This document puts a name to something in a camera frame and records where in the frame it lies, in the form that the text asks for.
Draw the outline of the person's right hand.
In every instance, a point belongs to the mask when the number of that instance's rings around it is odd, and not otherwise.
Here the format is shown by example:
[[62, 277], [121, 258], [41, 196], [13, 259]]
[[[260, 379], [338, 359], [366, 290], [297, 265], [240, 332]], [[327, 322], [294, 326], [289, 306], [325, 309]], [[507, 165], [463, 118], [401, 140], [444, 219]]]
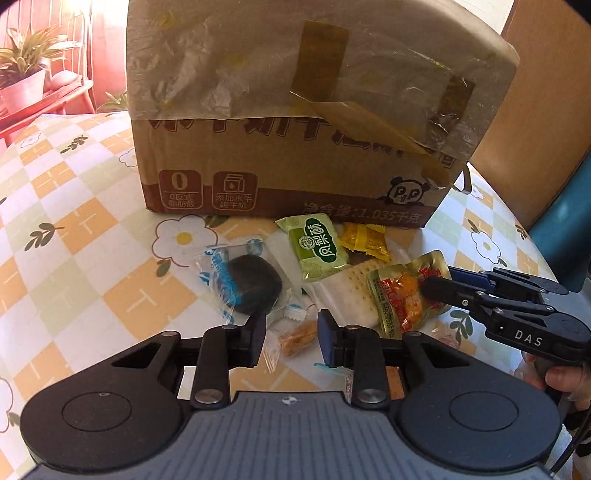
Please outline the person's right hand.
[[535, 367], [536, 357], [523, 353], [522, 363], [516, 370], [516, 375], [526, 383], [545, 390], [547, 387], [568, 395], [568, 400], [574, 403], [578, 411], [590, 407], [590, 370], [588, 366], [554, 366], [544, 376]]

